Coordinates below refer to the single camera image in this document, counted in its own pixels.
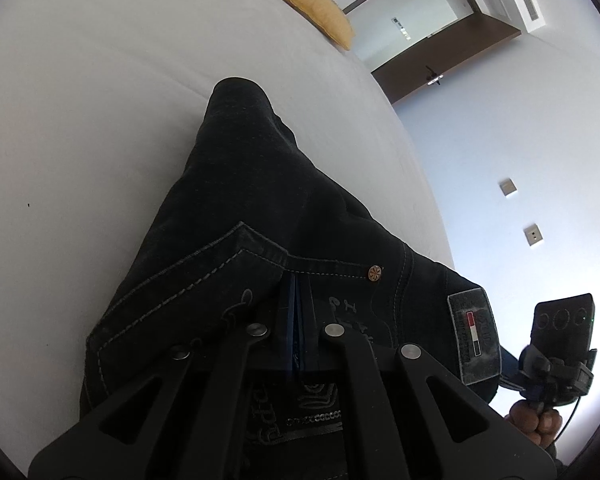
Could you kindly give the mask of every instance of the human hand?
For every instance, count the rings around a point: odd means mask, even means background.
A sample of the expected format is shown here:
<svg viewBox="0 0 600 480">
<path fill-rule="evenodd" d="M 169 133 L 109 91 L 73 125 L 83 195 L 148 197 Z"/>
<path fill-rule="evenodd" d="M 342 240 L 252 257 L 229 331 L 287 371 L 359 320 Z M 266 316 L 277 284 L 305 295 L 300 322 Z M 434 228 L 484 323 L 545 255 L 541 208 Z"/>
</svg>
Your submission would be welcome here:
<svg viewBox="0 0 600 480">
<path fill-rule="evenodd" d="M 538 416 L 536 410 L 532 409 L 526 400 L 516 402 L 504 419 L 542 449 L 546 449 L 555 440 L 562 426 L 562 417 L 557 410 L 549 410 Z"/>
</svg>

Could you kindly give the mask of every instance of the leather patch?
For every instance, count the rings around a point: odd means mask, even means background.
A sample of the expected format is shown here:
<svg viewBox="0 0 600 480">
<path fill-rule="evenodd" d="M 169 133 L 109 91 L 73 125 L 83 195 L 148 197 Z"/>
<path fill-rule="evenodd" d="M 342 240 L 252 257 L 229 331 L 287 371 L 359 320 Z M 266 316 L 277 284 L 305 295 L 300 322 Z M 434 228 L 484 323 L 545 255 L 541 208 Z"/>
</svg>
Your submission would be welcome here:
<svg viewBox="0 0 600 480">
<path fill-rule="evenodd" d="M 465 386 L 500 375 L 498 331 L 483 288 L 447 297 L 458 343 L 460 379 Z"/>
</svg>

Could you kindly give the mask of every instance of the white mattress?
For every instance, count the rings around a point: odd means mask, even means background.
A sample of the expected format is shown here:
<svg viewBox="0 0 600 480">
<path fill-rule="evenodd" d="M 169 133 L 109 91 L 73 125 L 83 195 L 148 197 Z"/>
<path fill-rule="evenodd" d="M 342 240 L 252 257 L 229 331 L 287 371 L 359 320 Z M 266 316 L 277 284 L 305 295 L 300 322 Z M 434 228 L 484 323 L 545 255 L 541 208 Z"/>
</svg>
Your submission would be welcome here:
<svg viewBox="0 0 600 480">
<path fill-rule="evenodd" d="M 21 469 L 77 421 L 84 339 L 227 76 L 259 83 L 318 168 L 451 265 L 381 89 L 281 0 L 0 0 L 0 445 Z"/>
</svg>

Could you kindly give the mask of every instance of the wall switch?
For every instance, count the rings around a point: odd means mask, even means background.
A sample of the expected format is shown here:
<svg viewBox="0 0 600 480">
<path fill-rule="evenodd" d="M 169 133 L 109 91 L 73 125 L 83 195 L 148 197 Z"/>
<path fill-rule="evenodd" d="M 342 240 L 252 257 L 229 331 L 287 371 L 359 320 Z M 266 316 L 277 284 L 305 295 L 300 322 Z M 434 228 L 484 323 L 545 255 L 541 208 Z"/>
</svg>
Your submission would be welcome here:
<svg viewBox="0 0 600 480">
<path fill-rule="evenodd" d="M 507 196 L 507 197 L 509 197 L 510 195 L 512 195 L 518 191 L 518 188 L 513 183 L 513 180 L 511 180 L 510 178 L 508 178 L 507 180 L 503 180 L 500 183 L 500 189 L 504 193 L 504 196 Z"/>
<path fill-rule="evenodd" d="M 537 244 L 544 240 L 542 233 L 536 224 L 533 224 L 525 229 L 526 241 L 529 242 L 530 246 Z"/>
</svg>

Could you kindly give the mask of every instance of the yellow pillow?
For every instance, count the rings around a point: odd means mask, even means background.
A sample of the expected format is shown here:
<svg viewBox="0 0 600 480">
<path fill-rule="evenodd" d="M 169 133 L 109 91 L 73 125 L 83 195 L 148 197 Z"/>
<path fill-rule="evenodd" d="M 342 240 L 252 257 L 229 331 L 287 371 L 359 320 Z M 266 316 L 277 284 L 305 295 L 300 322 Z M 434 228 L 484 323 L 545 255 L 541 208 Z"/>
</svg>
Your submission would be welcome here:
<svg viewBox="0 0 600 480">
<path fill-rule="evenodd" d="M 351 40 L 356 33 L 353 31 L 344 12 L 340 10 L 333 0 L 285 1 L 304 14 L 323 34 L 329 36 L 346 50 L 351 49 Z"/>
</svg>

